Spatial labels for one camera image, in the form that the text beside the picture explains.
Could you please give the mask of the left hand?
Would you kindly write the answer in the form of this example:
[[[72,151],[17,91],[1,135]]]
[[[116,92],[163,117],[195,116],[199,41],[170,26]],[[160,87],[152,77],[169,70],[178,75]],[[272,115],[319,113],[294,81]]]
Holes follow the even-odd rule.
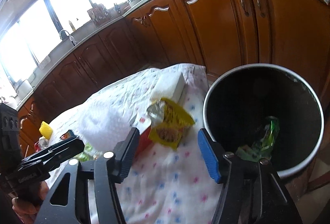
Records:
[[[39,198],[45,200],[49,187],[45,181],[40,183]],[[34,206],[32,203],[21,198],[12,199],[12,209],[18,218],[25,224],[33,224],[40,206]]]

